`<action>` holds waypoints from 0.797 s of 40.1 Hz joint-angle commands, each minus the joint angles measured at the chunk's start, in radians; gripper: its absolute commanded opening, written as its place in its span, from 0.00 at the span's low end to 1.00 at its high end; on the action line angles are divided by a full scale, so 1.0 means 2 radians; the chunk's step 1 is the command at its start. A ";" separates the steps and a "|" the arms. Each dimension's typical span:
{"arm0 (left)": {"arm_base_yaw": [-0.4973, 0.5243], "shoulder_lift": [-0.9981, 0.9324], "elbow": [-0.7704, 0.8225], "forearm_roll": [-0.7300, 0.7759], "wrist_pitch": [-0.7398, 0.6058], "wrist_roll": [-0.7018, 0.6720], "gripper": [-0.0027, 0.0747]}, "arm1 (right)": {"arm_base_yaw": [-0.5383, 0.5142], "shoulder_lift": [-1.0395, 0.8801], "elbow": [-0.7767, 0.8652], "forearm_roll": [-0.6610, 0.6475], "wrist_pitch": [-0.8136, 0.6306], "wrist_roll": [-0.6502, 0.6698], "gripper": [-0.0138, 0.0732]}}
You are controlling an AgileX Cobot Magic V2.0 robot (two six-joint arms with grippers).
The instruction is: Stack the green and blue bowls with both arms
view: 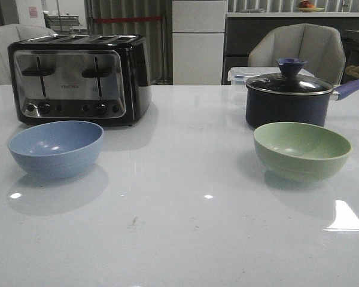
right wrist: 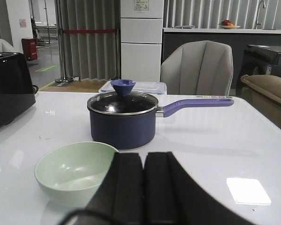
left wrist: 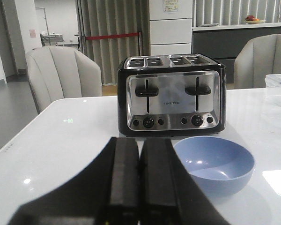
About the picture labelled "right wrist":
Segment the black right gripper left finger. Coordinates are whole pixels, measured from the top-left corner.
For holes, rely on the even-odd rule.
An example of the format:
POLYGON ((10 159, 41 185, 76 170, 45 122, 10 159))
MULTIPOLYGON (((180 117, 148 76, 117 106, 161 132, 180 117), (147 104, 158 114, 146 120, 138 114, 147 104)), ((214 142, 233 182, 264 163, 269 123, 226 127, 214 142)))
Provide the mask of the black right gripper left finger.
POLYGON ((142 162, 137 153, 115 153, 86 207, 68 213, 61 225, 143 224, 142 162))

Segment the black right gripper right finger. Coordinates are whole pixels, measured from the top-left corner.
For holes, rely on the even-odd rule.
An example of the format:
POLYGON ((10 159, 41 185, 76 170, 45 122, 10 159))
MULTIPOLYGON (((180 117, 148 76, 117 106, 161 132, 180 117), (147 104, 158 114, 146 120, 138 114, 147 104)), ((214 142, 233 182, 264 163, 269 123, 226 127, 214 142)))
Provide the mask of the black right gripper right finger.
POLYGON ((148 225, 251 224, 197 184, 172 152, 148 153, 144 175, 148 225))

